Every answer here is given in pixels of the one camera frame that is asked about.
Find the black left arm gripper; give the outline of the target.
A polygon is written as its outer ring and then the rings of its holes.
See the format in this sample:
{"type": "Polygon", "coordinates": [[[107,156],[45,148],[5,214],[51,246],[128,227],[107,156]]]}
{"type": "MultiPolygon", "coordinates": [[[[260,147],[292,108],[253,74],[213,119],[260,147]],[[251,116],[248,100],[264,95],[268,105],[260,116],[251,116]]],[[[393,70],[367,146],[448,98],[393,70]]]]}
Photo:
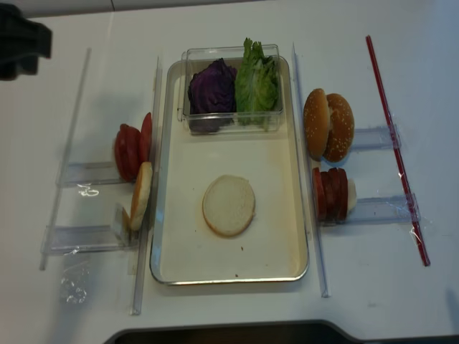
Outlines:
{"type": "Polygon", "coordinates": [[[1,81],[36,75],[39,58],[52,56],[52,31],[26,19],[17,6],[1,7],[1,81]]]}

